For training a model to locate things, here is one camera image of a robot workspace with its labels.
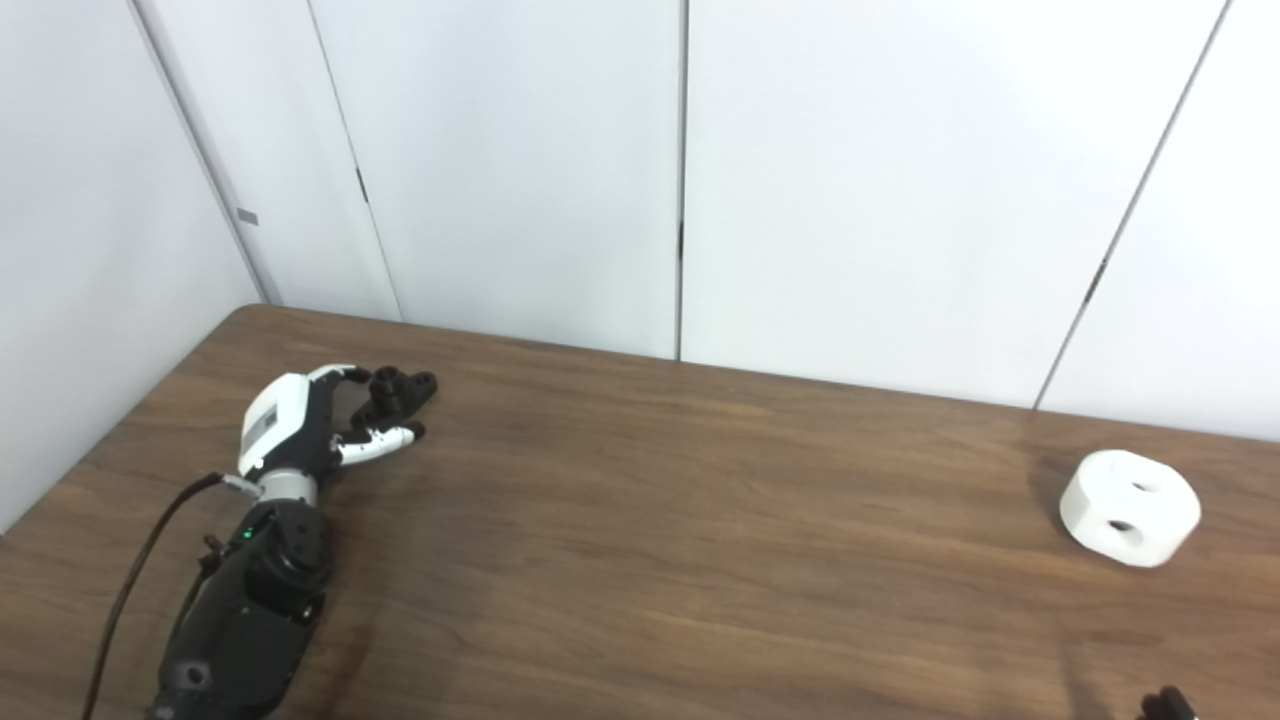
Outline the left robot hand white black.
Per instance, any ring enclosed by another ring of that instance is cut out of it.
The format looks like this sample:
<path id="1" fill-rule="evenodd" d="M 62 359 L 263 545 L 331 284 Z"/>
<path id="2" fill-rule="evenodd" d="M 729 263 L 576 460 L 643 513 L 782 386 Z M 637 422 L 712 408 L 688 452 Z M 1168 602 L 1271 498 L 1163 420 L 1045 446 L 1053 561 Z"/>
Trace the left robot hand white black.
<path id="1" fill-rule="evenodd" d="M 385 457 L 420 441 L 425 425 L 394 415 L 351 421 L 339 429 L 334 396 L 344 382 L 370 384 L 375 374 L 349 364 L 285 373 L 244 413 L 237 469 L 256 501 L 316 506 L 325 480 L 339 469 Z"/>

